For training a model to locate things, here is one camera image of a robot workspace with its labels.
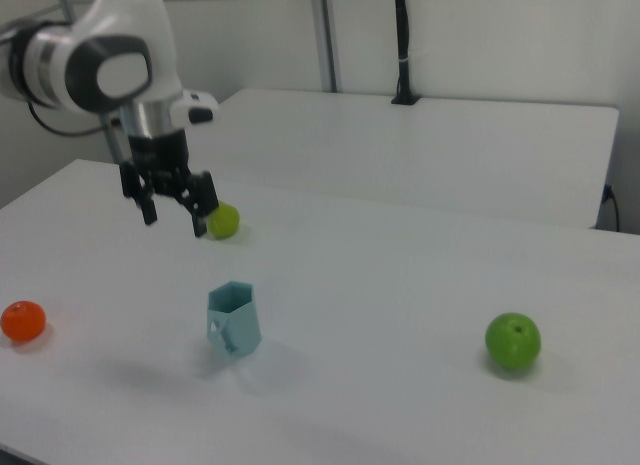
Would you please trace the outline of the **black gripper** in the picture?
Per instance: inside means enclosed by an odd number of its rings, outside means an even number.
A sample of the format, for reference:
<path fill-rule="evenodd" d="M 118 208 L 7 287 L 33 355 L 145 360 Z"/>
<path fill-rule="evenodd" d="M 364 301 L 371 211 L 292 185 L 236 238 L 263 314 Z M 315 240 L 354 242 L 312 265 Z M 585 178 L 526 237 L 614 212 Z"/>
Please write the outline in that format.
<path fill-rule="evenodd" d="M 186 132 L 167 135 L 128 137 L 131 158 L 119 165 L 122 192 L 140 209 L 147 226 L 157 221 L 153 192 L 176 197 L 191 215 L 193 232 L 202 237 L 207 232 L 208 217 L 219 208 L 211 174 L 191 173 L 188 168 Z"/>

